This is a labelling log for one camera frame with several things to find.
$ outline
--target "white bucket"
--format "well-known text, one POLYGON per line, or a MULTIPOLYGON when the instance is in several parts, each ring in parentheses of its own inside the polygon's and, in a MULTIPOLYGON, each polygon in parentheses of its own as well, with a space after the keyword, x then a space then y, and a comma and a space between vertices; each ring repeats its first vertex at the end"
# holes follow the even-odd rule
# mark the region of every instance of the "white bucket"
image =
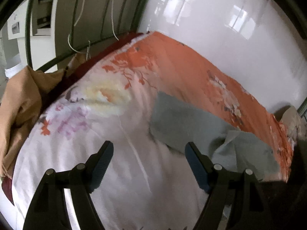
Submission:
POLYGON ((17 54, 13 58, 7 61, 8 69, 5 69, 5 76, 9 79, 13 77, 15 74, 19 73, 22 69, 24 69, 26 65, 21 63, 20 55, 17 54))

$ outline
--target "orange floral bedsheet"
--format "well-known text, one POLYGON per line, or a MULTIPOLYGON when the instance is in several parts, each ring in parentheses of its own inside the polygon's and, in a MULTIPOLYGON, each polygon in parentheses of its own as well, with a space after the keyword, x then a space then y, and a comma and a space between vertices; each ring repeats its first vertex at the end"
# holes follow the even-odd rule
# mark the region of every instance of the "orange floral bedsheet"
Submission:
POLYGON ((236 80, 191 48, 154 32, 117 54, 112 63, 102 68, 121 73, 127 81, 125 89, 131 87, 131 76, 137 74, 140 84, 164 91, 255 134, 272 147, 281 167, 280 179, 288 179, 293 150, 284 126, 236 80), (157 77, 155 82, 147 78, 152 72, 157 77))

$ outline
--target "orange flower pattern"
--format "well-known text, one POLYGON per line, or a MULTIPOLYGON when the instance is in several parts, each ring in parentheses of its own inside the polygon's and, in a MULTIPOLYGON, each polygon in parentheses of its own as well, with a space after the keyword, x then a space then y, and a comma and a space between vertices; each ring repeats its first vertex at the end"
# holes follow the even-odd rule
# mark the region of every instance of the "orange flower pattern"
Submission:
POLYGON ((44 135, 44 136, 50 135, 50 130, 48 130, 48 125, 49 125, 49 121, 44 119, 43 126, 41 127, 41 133, 40 133, 41 135, 44 135))
POLYGON ((146 49, 146 46, 142 46, 142 51, 140 51, 140 47, 138 44, 135 44, 133 47, 129 48, 127 51, 119 53, 114 56, 114 60, 111 62, 115 65, 104 65, 102 68, 108 73, 120 73, 127 80, 127 84, 125 85, 125 90, 131 87, 131 81, 133 80, 133 75, 136 74, 139 83, 145 85, 147 83, 150 87, 155 88, 155 86, 151 85, 145 75, 149 75, 147 71, 153 70, 153 65, 155 61, 150 58, 150 55, 146 55, 149 52, 146 49))

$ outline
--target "brown cloth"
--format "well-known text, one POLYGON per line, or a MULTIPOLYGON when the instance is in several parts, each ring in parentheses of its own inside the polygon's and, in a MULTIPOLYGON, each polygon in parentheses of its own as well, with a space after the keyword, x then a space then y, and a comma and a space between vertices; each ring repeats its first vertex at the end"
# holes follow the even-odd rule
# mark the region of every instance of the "brown cloth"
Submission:
POLYGON ((25 67, 7 83, 0 105, 0 176, 12 178, 17 155, 38 120, 44 97, 64 70, 43 73, 25 67))

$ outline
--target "tan fabric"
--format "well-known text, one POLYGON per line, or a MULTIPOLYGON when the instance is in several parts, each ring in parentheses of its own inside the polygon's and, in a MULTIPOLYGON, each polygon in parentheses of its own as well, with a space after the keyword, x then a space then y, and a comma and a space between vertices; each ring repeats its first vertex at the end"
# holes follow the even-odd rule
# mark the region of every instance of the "tan fabric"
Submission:
POLYGON ((75 72, 75 70, 85 62, 86 62, 86 55, 82 53, 76 53, 73 56, 72 60, 67 65, 67 71, 65 77, 69 77, 70 75, 72 75, 75 72))
POLYGON ((17 155, 36 123, 46 96, 64 71, 43 73, 25 67, 7 83, 0 106, 0 176, 13 175, 17 155))
POLYGON ((291 106, 285 111, 281 122, 286 126, 287 136, 293 140, 294 144, 296 144, 298 140, 306 141, 307 126, 294 106, 291 106))

